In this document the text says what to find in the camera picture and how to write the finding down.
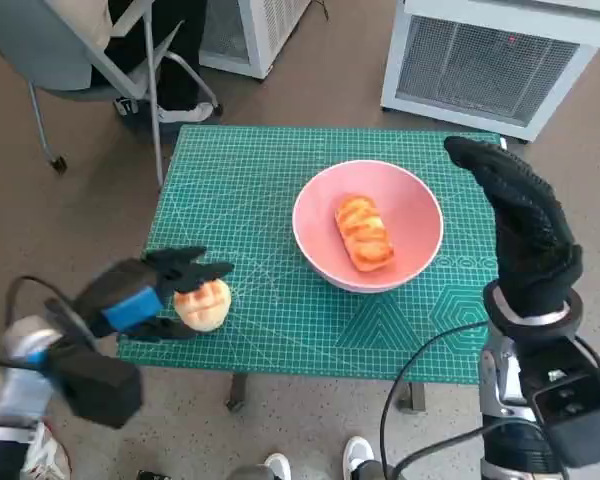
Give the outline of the black left robot hand blue tape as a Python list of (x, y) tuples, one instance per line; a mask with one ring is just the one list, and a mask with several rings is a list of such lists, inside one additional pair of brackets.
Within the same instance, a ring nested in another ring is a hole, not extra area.
[(193, 292), (233, 271), (229, 262), (199, 263), (205, 252), (202, 246), (166, 248), (121, 260), (87, 284), (71, 306), (97, 338), (118, 333), (146, 342), (189, 340), (193, 329), (158, 313), (173, 294)]

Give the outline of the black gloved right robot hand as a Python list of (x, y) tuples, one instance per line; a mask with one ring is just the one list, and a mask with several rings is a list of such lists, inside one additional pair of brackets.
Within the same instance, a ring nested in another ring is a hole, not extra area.
[(520, 317), (561, 310), (583, 273), (583, 250), (552, 186), (498, 145), (449, 136), (444, 148), (494, 210), (498, 285), (509, 307)]

